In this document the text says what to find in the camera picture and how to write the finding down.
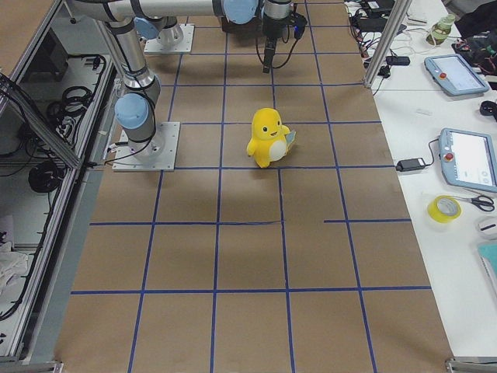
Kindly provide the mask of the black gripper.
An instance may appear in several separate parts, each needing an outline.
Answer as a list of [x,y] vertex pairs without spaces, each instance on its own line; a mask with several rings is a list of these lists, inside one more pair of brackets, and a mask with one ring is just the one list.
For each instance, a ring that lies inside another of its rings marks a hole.
[[265,74],[268,74],[273,68],[277,39],[283,37],[283,31],[287,28],[289,20],[289,16],[283,19],[273,19],[267,15],[262,17],[262,33],[267,37],[262,60],[262,72]]

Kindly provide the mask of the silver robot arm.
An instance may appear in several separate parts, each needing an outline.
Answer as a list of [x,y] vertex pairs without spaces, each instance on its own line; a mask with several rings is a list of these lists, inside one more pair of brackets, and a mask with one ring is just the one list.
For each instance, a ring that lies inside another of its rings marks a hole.
[[229,24],[262,22],[266,38],[258,54],[265,73],[275,68],[278,40],[302,38],[308,21],[292,1],[76,1],[94,19],[127,89],[158,98],[159,82],[148,67],[146,54],[188,53],[193,25],[178,23],[180,16],[215,16]]
[[[191,51],[194,25],[178,24],[175,17],[164,19],[146,19],[144,16],[134,18],[137,33],[146,39],[145,52],[149,54],[185,53]],[[281,38],[284,26],[275,19],[263,16],[262,34],[266,37],[263,56],[261,57],[262,70],[269,73],[273,69],[273,58],[276,45]]]

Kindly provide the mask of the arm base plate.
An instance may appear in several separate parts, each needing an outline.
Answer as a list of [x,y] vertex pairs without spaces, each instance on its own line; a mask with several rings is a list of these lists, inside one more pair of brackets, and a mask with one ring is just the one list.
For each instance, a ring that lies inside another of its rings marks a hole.
[[113,162],[115,172],[172,172],[176,165],[176,154],[179,142],[180,122],[161,122],[156,126],[155,136],[147,147],[142,149],[138,144],[129,142],[124,130],[120,134],[120,142],[126,142],[116,150],[117,160]]
[[164,28],[155,39],[146,42],[144,53],[188,54],[192,50],[194,29],[191,23]]

